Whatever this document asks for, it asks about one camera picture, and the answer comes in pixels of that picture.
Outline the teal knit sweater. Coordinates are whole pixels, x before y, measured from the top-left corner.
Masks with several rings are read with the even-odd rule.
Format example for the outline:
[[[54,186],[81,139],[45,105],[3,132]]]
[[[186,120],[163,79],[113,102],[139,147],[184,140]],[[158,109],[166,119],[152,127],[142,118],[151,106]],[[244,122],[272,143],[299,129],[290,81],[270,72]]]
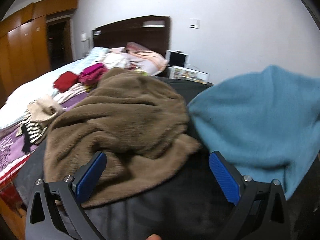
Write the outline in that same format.
[[[188,104],[210,152],[243,175],[277,179],[292,197],[319,152],[319,78],[268,66],[214,85]]]

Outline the purple patterned blanket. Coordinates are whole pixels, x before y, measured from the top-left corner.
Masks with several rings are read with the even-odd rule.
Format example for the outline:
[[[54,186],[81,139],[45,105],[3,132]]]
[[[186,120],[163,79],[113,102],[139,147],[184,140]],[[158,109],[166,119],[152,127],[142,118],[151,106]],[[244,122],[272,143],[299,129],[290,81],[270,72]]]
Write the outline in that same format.
[[[19,125],[6,129],[1,136],[1,181],[13,171],[13,167],[25,160],[29,154],[22,151],[24,136],[16,137]]]

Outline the striped black white garment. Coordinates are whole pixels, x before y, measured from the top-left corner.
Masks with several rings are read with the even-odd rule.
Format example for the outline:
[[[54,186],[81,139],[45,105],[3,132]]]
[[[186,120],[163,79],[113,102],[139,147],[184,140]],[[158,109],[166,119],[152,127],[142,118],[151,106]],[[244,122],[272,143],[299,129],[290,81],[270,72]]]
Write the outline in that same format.
[[[47,127],[42,127],[39,122],[32,121],[31,113],[26,110],[15,137],[23,138],[22,151],[30,153],[32,146],[39,145],[44,140],[46,132]]]

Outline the beige garment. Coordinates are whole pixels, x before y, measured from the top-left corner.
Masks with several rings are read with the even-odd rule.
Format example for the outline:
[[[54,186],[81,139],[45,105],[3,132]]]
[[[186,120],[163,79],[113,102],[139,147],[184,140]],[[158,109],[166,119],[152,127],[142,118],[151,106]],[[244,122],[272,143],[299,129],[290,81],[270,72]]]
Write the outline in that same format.
[[[50,124],[65,110],[52,98],[39,99],[27,106],[31,114],[31,121],[41,124]]]

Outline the white bed sheet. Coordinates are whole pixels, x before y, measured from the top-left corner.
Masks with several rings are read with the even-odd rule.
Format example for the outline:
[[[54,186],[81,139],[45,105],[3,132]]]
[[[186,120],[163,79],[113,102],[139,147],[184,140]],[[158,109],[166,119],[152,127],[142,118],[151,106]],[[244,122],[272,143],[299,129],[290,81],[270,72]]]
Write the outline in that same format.
[[[80,74],[95,59],[95,57],[88,56],[74,61],[54,71],[43,74],[15,89],[1,108],[1,129],[17,122],[24,115],[29,102],[53,95],[56,92],[56,89],[53,87],[54,81],[63,73],[70,71],[74,74]]]

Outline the brown fleece garment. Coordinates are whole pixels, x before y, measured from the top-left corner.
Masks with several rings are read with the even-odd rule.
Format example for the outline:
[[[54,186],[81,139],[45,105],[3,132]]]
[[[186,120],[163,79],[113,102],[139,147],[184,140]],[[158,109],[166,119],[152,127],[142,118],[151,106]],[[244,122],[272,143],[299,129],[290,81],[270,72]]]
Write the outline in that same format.
[[[113,68],[50,125],[44,179],[60,181],[101,151],[107,166],[84,207],[141,193],[174,176],[200,148],[186,133],[188,123],[184,98],[171,86]]]

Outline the red folded garment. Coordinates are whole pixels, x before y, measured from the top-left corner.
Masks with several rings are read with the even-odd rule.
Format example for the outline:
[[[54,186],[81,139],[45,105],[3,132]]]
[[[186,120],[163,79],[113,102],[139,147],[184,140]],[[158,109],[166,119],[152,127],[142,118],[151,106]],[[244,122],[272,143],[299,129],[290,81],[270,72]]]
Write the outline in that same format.
[[[61,93],[69,90],[73,85],[78,83],[79,76],[73,72],[67,71],[60,75],[57,80],[54,81],[53,87],[58,89]]]

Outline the magenta garment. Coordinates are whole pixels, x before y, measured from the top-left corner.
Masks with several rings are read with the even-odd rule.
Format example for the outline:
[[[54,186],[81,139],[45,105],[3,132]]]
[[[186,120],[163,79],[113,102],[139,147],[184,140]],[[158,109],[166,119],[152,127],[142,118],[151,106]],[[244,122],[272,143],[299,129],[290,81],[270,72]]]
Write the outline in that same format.
[[[96,63],[85,68],[79,75],[79,82],[84,85],[93,85],[97,83],[100,78],[107,72],[108,69],[103,63]]]

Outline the white crumpled garment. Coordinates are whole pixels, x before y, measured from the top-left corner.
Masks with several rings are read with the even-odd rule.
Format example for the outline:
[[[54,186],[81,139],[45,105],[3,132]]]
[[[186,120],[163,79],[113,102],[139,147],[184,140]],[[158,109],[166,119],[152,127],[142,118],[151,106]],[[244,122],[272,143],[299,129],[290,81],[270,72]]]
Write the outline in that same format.
[[[130,61],[124,53],[124,47],[111,48],[102,57],[101,63],[107,68],[129,68]]]

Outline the wooden wardrobe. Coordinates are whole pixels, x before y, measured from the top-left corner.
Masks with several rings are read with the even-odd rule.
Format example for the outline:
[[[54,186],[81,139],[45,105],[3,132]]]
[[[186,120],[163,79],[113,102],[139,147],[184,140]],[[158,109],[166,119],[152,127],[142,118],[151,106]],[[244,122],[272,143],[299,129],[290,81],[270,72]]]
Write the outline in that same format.
[[[1,21],[1,106],[20,85],[50,71],[47,17],[77,6],[78,0],[42,0]]]

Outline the white framed tablet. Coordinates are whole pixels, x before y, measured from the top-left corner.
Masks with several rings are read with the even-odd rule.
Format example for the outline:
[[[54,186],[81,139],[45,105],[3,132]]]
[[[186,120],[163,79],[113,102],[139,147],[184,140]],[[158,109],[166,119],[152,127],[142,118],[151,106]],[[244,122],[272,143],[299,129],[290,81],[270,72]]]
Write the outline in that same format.
[[[189,54],[181,51],[167,50],[165,59],[168,61],[169,66],[187,67],[189,62]]]

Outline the dark wooden headboard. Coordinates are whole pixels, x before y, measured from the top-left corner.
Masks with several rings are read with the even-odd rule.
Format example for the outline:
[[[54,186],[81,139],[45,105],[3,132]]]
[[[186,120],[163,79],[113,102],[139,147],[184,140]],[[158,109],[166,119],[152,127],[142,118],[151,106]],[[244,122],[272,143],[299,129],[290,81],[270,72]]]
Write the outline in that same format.
[[[170,43],[171,18],[169,16],[142,16],[113,22],[92,31],[93,46],[124,47],[135,42],[162,56]]]

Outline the bedside wall lamp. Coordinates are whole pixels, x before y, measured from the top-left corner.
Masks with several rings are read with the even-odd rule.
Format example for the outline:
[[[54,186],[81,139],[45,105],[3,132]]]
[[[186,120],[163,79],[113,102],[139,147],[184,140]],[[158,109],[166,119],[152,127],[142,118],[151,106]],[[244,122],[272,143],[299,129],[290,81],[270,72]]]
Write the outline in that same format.
[[[87,34],[85,32],[81,33],[81,43],[83,46],[83,57],[86,57],[88,52],[89,52],[89,37],[87,36]]]

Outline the photo collage frame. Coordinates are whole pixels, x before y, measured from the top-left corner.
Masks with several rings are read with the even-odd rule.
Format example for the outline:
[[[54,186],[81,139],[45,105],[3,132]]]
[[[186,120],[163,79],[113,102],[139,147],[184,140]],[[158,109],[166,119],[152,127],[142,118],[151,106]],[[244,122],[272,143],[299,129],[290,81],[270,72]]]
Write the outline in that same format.
[[[190,68],[172,66],[170,68],[169,78],[207,84],[209,81],[209,74]]]

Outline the white wall switch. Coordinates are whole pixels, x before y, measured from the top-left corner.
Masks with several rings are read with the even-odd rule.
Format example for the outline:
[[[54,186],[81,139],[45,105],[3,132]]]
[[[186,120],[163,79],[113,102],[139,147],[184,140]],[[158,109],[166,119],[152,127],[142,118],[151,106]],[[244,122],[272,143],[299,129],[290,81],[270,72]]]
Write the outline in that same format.
[[[200,20],[191,18],[189,22],[189,28],[199,29],[200,28]]]

